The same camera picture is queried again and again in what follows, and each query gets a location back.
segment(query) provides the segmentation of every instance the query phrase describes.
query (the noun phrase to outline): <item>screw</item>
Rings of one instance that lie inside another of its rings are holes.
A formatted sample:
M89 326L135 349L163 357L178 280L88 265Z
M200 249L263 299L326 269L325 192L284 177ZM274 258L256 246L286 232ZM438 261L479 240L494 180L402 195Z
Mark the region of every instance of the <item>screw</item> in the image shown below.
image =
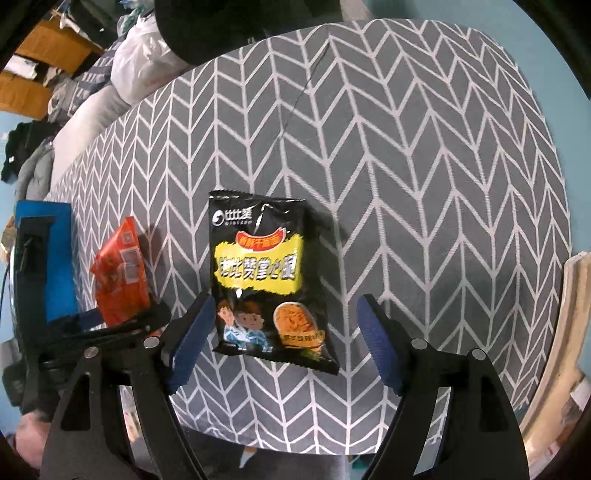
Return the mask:
M486 353L484 353L482 350L480 350L479 348L475 348L472 351L472 356L476 359L476 360L484 360L486 358Z
M86 358L96 357L96 355L98 353L99 353L99 349L95 346L91 346L91 347L87 348L86 350L84 350L84 356Z
M160 345L160 339L158 337L148 337L144 340L144 348L155 348Z
M410 344L416 348L417 350L425 350L427 348L428 343L422 338L413 338Z

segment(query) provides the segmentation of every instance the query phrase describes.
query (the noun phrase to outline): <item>light blue wall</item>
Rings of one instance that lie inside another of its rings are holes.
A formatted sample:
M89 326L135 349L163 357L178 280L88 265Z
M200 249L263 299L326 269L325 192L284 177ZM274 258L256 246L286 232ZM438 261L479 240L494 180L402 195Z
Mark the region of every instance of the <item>light blue wall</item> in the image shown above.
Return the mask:
M10 132L19 122L28 122L30 118L11 113L0 112L0 138L2 134ZM0 165L4 163L4 148L6 141L0 140ZM4 225L12 215L14 206L14 187L0 182L0 232L4 230ZM0 264L0 280L4 277L4 264ZM4 296L2 302L2 311L0 312L0 342L4 342L13 337L12 320L10 317L10 308L8 295ZM4 388L0 385L0 431L3 433L13 432L18 424L20 413L17 408L10 406L6 397Z
M477 28L515 59L544 113L566 178L573 253L591 249L591 102L544 32L513 0L364 0L375 17Z

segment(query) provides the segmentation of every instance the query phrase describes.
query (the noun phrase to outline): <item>cartoon character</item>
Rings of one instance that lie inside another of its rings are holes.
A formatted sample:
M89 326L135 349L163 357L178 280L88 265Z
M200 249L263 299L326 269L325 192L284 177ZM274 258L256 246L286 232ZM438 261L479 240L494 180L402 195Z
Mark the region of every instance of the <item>cartoon character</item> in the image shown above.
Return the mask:
M223 339L238 346L239 350L246 350L247 343L260 345L263 352L271 352L272 347L261 330L264 320L261 309L253 301L239 303L234 311L227 300L222 300L217 306L217 314L224 321Z

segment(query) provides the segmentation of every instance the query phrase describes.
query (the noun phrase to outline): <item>black snack bag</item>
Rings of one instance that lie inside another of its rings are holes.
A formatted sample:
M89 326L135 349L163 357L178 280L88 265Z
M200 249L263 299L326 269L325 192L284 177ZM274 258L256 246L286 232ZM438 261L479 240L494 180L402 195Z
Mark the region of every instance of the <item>black snack bag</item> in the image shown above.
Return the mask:
M212 296L225 355L339 373L327 348L316 221L304 200L209 194Z

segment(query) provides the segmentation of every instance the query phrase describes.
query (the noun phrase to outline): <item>gray chevron tablecloth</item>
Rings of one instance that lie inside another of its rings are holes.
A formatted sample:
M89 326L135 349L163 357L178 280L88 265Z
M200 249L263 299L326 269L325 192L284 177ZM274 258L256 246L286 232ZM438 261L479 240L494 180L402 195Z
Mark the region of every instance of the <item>gray chevron tablecloth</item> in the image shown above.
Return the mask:
M209 286L215 188L305 198L330 219L319 274L342 369L223 357L212 332L173 397L183 424L290 452L375 451L398 399L359 334L362 293L437 348L486 350L515 409L528 404L553 339L569 211L544 115L489 37L431 21L330 24L162 88L49 195L73 205L80 306L95 304L94 255L133 215L153 292L183 313Z

